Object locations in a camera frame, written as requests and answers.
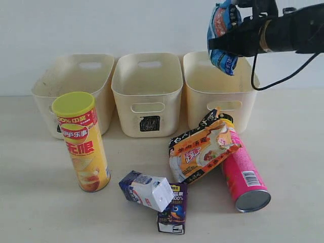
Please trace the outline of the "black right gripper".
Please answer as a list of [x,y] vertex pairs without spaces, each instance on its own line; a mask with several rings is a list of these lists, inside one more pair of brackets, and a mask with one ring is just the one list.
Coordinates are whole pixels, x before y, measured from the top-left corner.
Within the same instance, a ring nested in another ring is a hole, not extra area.
[[267,49],[260,44],[261,33],[268,21],[278,17],[275,1],[232,1],[240,8],[251,8],[252,15],[245,17],[234,34],[226,33],[208,40],[208,50],[221,50],[242,57],[252,57],[266,53]]

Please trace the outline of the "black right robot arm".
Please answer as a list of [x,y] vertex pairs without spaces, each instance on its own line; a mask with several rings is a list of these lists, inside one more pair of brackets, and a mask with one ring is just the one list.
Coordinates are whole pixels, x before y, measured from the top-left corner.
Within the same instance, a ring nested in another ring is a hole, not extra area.
[[227,10],[232,28],[208,40],[210,50],[240,57],[261,53],[323,53],[323,4],[284,8],[275,1],[231,1]]

